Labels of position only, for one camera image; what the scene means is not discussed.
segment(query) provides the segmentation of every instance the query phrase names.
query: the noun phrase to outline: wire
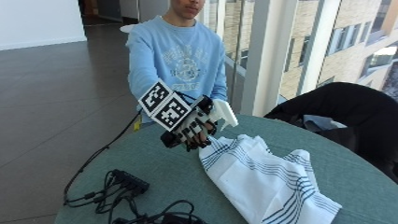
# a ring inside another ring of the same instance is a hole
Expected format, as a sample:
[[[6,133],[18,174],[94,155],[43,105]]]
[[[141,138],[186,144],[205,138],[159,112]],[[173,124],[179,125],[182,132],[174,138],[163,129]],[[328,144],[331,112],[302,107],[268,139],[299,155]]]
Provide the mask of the wire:
[[[103,179],[103,182],[105,182],[105,184],[103,184],[103,189],[99,190],[99,191],[97,191],[97,192],[90,192],[90,193],[87,193],[83,197],[81,197],[81,198],[78,198],[78,199],[67,200],[67,201],[66,201],[66,205],[67,205],[69,207],[81,207],[81,206],[85,206],[85,205],[87,205],[87,204],[90,204],[90,203],[98,203],[95,212],[97,212],[97,210],[98,210],[98,212],[99,212],[99,211],[103,209],[103,207],[105,207],[105,205],[103,205],[103,203],[105,203],[105,199],[106,199],[109,196],[111,196],[113,194],[115,194],[115,193],[121,190],[121,188],[122,188],[122,186],[119,186],[111,193],[107,194],[107,191],[110,190],[110,188],[111,188],[113,186],[115,186],[117,184],[119,184],[119,183],[114,183],[114,182],[111,182],[111,180],[114,179],[113,176],[107,178],[109,173],[111,173],[111,171],[109,171],[109,172],[106,173],[106,175],[105,175],[105,179]],[[90,198],[93,198],[93,200],[90,200],[89,202],[79,203],[79,204],[71,204],[71,203],[75,203],[77,201],[79,201],[81,199],[87,200],[87,199],[90,199]]]
[[[78,176],[79,173],[83,172],[86,166],[89,165],[89,163],[95,159],[95,157],[106,150],[109,149],[109,146],[111,145],[111,143],[114,143],[119,138],[121,136],[123,135],[125,131],[127,130],[127,128],[130,127],[130,125],[133,124],[133,122],[135,121],[137,119],[137,116],[141,114],[142,110],[139,109],[138,113],[135,114],[134,118],[127,122],[123,130],[119,132],[119,134],[114,137],[114,139],[103,146],[101,147],[93,154],[91,156],[87,158],[87,160],[85,161],[83,165],[81,166],[81,168],[78,169],[77,173],[74,174],[74,176],[70,178],[69,182],[66,183],[66,186],[65,186],[65,189],[63,189],[63,204],[69,205],[70,206],[70,202],[75,202],[75,200],[69,200],[66,198],[66,193],[69,191],[69,188],[70,188],[70,185],[71,183],[74,182],[74,179],[75,177]]]
[[[97,214],[103,214],[103,213],[106,213],[107,211],[109,211],[109,209],[106,209],[106,210],[103,210],[103,208],[106,207],[106,206],[109,206],[109,205],[111,205],[113,203],[106,203],[106,198],[107,197],[110,197],[113,194],[115,194],[119,190],[121,190],[122,188],[118,188],[117,190],[114,190],[110,194],[105,194],[103,196],[102,196],[102,200],[98,202],[98,205],[97,205],[97,208],[95,208],[95,213]],[[118,196],[119,195],[122,195],[122,194],[125,194],[126,192],[129,191],[129,189],[125,189],[119,194],[118,194]]]
[[[129,209],[133,212],[135,219],[142,219],[143,217],[146,217],[146,215],[139,215],[139,213],[138,213],[137,205],[135,205],[135,202],[133,199],[134,196],[137,196],[137,195],[133,193],[133,191],[131,191],[130,196],[123,196],[125,193],[126,193],[126,190],[113,200],[113,204],[107,210],[109,211],[107,224],[111,224],[113,209],[117,206],[117,204],[122,201],[122,199],[125,199],[127,201]]]
[[[134,202],[134,200],[131,198],[123,198],[123,199],[126,199],[130,203]],[[170,208],[174,207],[179,203],[187,203],[190,205],[190,211],[189,211],[189,213],[185,213],[185,212],[167,212],[170,210]],[[134,215],[135,215],[135,218],[131,219],[131,220],[129,220],[129,221],[125,221],[123,224],[134,224],[134,223],[149,223],[149,224],[153,223],[154,224],[154,223],[157,223],[155,221],[161,217],[165,217],[167,215],[171,215],[171,216],[175,216],[175,215],[178,215],[178,216],[187,216],[187,223],[189,224],[193,223],[191,218],[194,218],[198,223],[205,224],[206,222],[198,216],[193,215],[191,214],[193,212],[194,212],[194,205],[189,201],[186,201],[186,200],[177,200],[170,205],[167,205],[166,208],[158,214],[155,214],[151,217],[147,217],[146,214],[139,215],[138,212],[137,213],[133,212]],[[111,215],[109,214],[107,224],[111,224],[110,220],[111,220]]]

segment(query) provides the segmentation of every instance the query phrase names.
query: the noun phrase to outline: green table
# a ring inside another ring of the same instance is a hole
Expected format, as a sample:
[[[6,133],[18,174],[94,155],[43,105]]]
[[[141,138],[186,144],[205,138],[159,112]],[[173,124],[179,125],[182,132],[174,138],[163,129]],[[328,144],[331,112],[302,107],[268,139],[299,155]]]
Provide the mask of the green table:
[[[319,190],[343,206],[332,223],[398,223],[398,186],[362,158],[282,121],[240,115],[236,120],[238,126],[227,127],[215,137],[258,135],[279,157],[299,148],[310,152]],[[203,172],[198,151],[165,148],[162,132],[162,127],[153,125],[118,140],[85,168],[69,197],[101,189],[105,173],[119,169],[150,184],[147,192],[135,198],[141,213],[154,215],[173,201],[185,199],[195,206],[194,215],[207,223],[246,223]],[[107,214],[95,215],[94,207],[62,207],[55,224],[106,223]],[[113,217],[133,218],[126,203],[118,205]]]

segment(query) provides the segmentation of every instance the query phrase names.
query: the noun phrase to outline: white towel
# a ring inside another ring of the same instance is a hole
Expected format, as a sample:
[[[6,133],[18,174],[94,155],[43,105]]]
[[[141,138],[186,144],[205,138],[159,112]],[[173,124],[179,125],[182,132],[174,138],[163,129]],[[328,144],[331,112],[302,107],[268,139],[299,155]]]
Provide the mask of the white towel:
[[[210,140],[203,169],[250,224],[331,223],[340,205],[319,193],[307,151],[278,158],[258,136]]]

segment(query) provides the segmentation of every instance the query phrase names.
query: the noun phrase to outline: building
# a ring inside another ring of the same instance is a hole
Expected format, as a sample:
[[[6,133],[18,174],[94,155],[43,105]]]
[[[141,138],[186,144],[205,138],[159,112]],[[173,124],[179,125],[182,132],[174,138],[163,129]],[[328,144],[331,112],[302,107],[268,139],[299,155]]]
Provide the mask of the building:
[[[240,1],[225,1],[223,17],[219,16],[219,10],[214,10],[214,8],[221,7],[222,1],[210,1],[210,3],[207,25],[221,34],[226,54],[231,61],[238,62],[236,72],[243,75],[242,68],[246,68],[248,58],[255,1],[244,1],[243,10],[240,10]],[[295,97],[299,92],[299,79],[302,78],[302,68],[308,51],[307,46],[311,41],[318,5],[319,1],[315,0],[298,1],[296,4],[279,88],[279,95],[287,99]],[[240,12],[242,24],[239,24],[238,19]],[[316,86],[328,82],[343,81],[382,90],[392,55],[396,51],[396,14],[396,0],[340,1],[331,29],[331,38],[327,40],[327,52],[316,78]],[[219,32],[218,27],[222,18],[223,27]]]

